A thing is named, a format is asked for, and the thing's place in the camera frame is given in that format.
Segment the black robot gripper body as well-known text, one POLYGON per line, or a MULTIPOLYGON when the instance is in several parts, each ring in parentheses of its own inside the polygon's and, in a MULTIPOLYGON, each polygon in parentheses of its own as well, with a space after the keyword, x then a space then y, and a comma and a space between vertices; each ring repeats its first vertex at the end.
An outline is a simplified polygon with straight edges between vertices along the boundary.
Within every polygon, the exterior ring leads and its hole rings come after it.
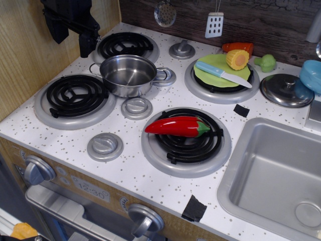
POLYGON ((98 31, 100 25, 91 15, 92 1, 41 1, 43 13, 60 19, 64 26, 76 33, 98 31))

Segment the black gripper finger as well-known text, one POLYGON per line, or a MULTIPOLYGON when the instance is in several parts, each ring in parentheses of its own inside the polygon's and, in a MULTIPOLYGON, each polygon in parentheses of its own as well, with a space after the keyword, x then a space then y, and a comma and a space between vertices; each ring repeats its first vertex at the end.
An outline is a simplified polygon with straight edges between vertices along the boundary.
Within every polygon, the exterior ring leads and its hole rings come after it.
POLYGON ((50 15, 45 15, 47 27, 57 44, 61 44, 68 36, 69 30, 63 25, 60 19, 50 15))
POLYGON ((98 31, 85 31, 79 35, 80 57, 87 58, 96 49, 100 35, 98 31))

